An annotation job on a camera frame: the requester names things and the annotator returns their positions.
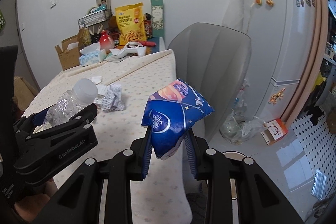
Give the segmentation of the crushed clear plastic bottle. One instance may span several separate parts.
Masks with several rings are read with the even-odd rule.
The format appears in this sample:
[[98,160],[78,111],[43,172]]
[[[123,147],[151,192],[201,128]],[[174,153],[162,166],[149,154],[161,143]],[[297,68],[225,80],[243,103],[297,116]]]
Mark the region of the crushed clear plastic bottle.
[[51,127],[68,122],[75,114],[92,104],[98,95],[96,85],[90,79],[80,79],[71,90],[62,94],[46,113],[44,124]]

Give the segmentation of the white garment on fridge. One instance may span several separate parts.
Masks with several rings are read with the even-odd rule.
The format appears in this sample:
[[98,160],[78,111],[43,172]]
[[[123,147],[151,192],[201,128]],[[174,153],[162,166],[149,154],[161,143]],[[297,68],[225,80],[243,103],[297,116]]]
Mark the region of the white garment on fridge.
[[222,26],[247,33],[253,14],[254,0],[229,0]]

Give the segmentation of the red white vase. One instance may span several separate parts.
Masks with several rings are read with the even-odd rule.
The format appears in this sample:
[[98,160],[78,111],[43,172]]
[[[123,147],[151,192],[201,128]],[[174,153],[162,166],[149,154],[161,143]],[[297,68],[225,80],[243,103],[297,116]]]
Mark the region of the red white vase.
[[106,53],[110,53],[110,50],[114,48],[114,40],[108,34],[108,31],[103,31],[100,36],[100,50],[104,50]]

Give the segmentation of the white game controller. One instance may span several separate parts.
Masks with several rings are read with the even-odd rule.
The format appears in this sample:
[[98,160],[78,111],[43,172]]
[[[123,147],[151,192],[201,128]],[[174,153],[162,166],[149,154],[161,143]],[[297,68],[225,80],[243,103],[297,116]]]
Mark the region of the white game controller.
[[110,50],[113,56],[121,59],[129,54],[137,54],[139,57],[146,55],[146,46],[142,45],[140,42],[128,42],[122,49],[112,49]]

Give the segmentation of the blue tissue pack wrapper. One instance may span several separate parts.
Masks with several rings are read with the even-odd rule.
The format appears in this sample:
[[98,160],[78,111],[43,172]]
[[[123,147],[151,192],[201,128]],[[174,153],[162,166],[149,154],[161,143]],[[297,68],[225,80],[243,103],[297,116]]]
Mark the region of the blue tissue pack wrapper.
[[187,131],[214,112],[205,98],[184,80],[177,79],[147,100],[141,125],[149,127],[155,156],[166,160],[179,149]]

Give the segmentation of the red tool on table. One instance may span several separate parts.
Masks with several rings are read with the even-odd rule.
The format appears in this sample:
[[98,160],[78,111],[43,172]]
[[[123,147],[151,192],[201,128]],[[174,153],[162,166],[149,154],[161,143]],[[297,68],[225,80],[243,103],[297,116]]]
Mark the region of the red tool on table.
[[138,41],[138,42],[146,47],[155,47],[157,45],[155,42],[151,42],[151,41]]

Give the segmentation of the blue tissue box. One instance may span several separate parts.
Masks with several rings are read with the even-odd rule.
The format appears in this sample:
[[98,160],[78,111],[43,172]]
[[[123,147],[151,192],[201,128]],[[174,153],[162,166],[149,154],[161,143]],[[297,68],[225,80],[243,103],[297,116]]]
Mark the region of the blue tissue box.
[[79,63],[85,67],[87,65],[97,64],[106,58],[106,51],[101,49],[100,43],[93,43],[80,50]]

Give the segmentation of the printed paper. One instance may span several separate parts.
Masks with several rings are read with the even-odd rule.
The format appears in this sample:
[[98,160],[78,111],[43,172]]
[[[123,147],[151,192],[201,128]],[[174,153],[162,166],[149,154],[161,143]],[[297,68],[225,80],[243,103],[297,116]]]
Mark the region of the printed paper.
[[111,111],[125,110],[125,104],[122,101],[122,85],[97,85],[98,95],[94,99],[94,104],[104,113]]

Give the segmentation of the brown cardboard box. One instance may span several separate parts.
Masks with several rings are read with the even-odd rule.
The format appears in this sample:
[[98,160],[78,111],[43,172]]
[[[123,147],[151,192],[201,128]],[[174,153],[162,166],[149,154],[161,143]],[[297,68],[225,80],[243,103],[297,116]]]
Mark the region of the brown cardboard box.
[[81,46],[82,44],[79,42],[77,35],[62,40],[61,46],[55,46],[60,65],[64,71],[80,65],[79,57]]

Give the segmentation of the grey upholstered chair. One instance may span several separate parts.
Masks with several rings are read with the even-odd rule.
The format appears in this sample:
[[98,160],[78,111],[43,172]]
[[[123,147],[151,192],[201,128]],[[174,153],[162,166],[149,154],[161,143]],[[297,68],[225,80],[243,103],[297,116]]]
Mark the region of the grey upholstered chair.
[[214,112],[195,134],[211,140],[231,113],[251,58],[251,38],[232,28],[194,23],[169,44],[177,78],[201,93]]

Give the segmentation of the clear plastic bags pile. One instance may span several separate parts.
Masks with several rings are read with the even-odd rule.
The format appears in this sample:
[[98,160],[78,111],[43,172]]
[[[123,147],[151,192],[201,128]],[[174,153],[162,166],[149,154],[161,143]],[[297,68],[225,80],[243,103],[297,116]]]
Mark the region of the clear plastic bags pile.
[[220,128],[220,134],[228,142],[240,145],[251,139],[257,133],[266,130],[266,122],[256,116],[246,117],[247,103],[245,101],[245,90],[249,87],[247,80],[244,80],[234,101],[231,113]]

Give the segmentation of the floral cream tablecloth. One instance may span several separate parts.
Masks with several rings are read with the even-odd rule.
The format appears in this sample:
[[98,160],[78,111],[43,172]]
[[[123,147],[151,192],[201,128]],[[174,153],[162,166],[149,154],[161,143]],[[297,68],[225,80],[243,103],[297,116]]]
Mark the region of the floral cream tablecloth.
[[[88,68],[75,67],[60,72],[30,103],[25,116],[38,113],[58,102],[80,79],[100,76],[103,85],[121,84],[125,110],[98,111],[92,126],[98,145],[55,175],[58,187],[88,157],[98,161],[111,159],[130,147],[134,139],[145,135],[141,121],[147,99],[176,79],[175,55],[172,50],[144,57],[129,57],[120,63],[106,61]],[[192,212],[182,179],[182,152],[166,160],[151,157],[149,173],[142,182],[131,183],[131,205],[134,223],[190,223]]]

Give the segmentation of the white refrigerator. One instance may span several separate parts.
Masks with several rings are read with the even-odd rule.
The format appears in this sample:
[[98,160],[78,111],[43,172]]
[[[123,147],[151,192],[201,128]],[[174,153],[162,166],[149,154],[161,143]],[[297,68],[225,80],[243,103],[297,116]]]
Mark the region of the white refrigerator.
[[315,0],[254,0],[246,33],[252,54],[246,73],[246,117],[280,118],[302,78],[311,48]]

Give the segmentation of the yellow fries snack bag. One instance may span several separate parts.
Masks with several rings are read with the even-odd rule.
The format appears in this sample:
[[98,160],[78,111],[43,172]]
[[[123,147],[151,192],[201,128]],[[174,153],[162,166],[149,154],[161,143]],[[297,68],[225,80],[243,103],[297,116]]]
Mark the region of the yellow fries snack bag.
[[142,7],[143,3],[140,2],[115,8],[121,46],[125,46],[128,42],[146,41]]

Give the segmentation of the green tall box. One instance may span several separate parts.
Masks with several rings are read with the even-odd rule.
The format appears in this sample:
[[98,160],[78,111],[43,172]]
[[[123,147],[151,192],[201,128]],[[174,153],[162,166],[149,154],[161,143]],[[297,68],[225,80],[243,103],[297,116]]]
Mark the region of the green tall box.
[[164,37],[163,0],[151,1],[151,25],[154,37]]

